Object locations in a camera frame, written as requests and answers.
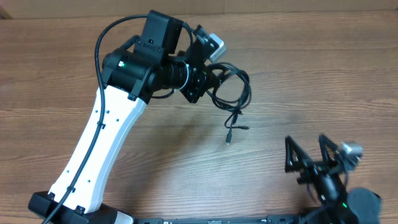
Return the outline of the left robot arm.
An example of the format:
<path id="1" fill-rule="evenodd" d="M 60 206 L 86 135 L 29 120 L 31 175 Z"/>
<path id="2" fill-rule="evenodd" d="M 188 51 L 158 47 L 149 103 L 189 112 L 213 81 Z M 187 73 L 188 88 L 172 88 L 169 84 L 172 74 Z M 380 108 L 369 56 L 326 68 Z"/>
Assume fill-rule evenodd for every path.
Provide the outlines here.
<path id="1" fill-rule="evenodd" d="M 196 103 L 219 85 L 206 66 L 226 51 L 217 35 L 154 10 L 144 18 L 141 35 L 104 59 L 95 58 L 99 87 L 83 134 L 50 190 L 34 193 L 29 202 L 44 223 L 134 223 L 132 215 L 103 203 L 109 174 L 134 123 L 159 90 L 179 91 Z"/>

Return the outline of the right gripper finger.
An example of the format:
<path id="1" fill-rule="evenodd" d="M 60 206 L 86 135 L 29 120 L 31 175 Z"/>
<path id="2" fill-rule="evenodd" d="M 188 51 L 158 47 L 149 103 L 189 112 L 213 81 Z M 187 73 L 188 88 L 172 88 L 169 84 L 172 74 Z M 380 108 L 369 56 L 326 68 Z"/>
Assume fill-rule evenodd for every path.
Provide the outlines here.
<path id="1" fill-rule="evenodd" d="M 313 164 L 310 156 L 291 137 L 285 138 L 285 172 L 306 169 Z"/>
<path id="2" fill-rule="evenodd" d="M 337 164 L 339 150 L 338 145 L 324 134 L 319 135 L 318 142 L 320 145 L 322 161 L 326 164 Z"/>

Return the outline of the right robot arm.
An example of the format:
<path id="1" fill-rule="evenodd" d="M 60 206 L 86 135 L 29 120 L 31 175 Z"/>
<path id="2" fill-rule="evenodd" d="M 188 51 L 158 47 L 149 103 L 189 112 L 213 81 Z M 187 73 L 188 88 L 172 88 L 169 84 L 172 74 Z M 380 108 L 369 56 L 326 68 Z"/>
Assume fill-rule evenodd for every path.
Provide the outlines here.
<path id="1" fill-rule="evenodd" d="M 349 173 L 363 156 L 358 143 L 334 143 L 318 136 L 322 159 L 314 161 L 291 136 L 285 138 L 285 172 L 298 172 L 298 184 L 312 185 L 321 203 L 296 215 L 292 223 L 379 223 L 381 197 L 366 188 L 347 191 Z"/>

